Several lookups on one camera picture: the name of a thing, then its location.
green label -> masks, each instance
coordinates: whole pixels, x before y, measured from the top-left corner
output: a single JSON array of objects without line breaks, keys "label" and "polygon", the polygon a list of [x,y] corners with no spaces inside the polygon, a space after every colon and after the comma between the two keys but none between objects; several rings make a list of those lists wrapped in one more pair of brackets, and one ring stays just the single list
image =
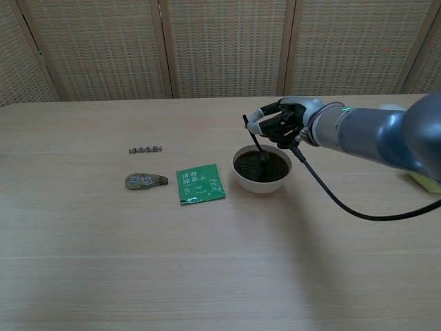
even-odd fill
[{"label": "green label", "polygon": [[225,198],[216,164],[176,172],[181,205]]}]

black cable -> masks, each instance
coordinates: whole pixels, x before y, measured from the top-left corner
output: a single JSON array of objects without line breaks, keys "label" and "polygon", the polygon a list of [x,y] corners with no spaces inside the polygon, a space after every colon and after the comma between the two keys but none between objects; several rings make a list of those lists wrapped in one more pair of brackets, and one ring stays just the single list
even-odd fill
[{"label": "black cable", "polygon": [[344,211],[348,212],[349,214],[352,214],[355,217],[359,217],[361,219],[367,219],[368,221],[398,221],[401,219],[410,219],[411,217],[420,216],[420,215],[426,214],[427,212],[431,212],[432,210],[435,210],[436,208],[441,207],[441,200],[438,200],[438,201],[435,201],[434,203],[431,203],[430,205],[427,205],[423,208],[414,210],[412,212],[405,212],[404,214],[398,214],[398,215],[371,216],[371,215],[362,214],[360,212],[356,212],[355,210],[351,209],[350,207],[345,205],[343,202],[341,202],[332,193],[332,191],[322,181],[320,176],[318,176],[317,172],[315,172],[314,169],[308,163],[308,161],[306,161],[306,158],[303,156],[302,152],[297,148],[297,146],[291,146],[289,149],[294,153],[294,155],[296,155],[297,159],[305,165],[305,167],[312,174],[312,176],[317,180],[317,182],[320,184],[320,186],[323,188],[323,190],[325,190],[325,192],[329,195],[329,197],[335,203],[337,203]]}]

woven panel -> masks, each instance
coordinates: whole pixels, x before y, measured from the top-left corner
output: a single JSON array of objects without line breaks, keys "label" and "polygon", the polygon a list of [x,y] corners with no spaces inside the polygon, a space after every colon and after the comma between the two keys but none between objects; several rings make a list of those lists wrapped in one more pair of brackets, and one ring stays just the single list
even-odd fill
[{"label": "woven panel", "polygon": [[428,93],[441,90],[441,30],[439,28],[423,61],[410,93]]},{"label": "woven panel", "polygon": [[0,107],[54,101],[9,1],[0,0]]},{"label": "woven panel", "polygon": [[148,0],[28,0],[71,101],[165,97]]},{"label": "woven panel", "polygon": [[304,0],[290,94],[389,94],[430,0]]},{"label": "woven panel", "polygon": [[275,95],[286,1],[167,2],[179,97]]}]

robotic arm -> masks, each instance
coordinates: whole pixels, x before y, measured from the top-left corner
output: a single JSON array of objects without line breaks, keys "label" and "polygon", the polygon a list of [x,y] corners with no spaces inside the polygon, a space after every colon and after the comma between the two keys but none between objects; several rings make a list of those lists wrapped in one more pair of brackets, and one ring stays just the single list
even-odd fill
[{"label": "robotic arm", "polygon": [[289,96],[257,109],[247,129],[294,154],[306,141],[441,184],[441,92],[423,97],[407,111],[325,105],[320,99]]}]

table surface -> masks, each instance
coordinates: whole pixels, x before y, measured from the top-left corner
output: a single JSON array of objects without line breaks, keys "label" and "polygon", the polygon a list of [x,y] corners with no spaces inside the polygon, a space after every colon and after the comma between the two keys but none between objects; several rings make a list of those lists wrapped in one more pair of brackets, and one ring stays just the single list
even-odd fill
[{"label": "table surface", "polygon": [[[323,97],[410,106],[420,95]],[[440,330],[441,217],[346,214],[297,160],[259,196],[233,179],[242,113],[275,97],[0,109],[0,329]],[[128,154],[142,145],[164,151]],[[351,207],[437,197],[402,172],[302,145]],[[216,163],[226,199],[180,206],[176,171]],[[129,191],[133,172],[169,185]]]}]

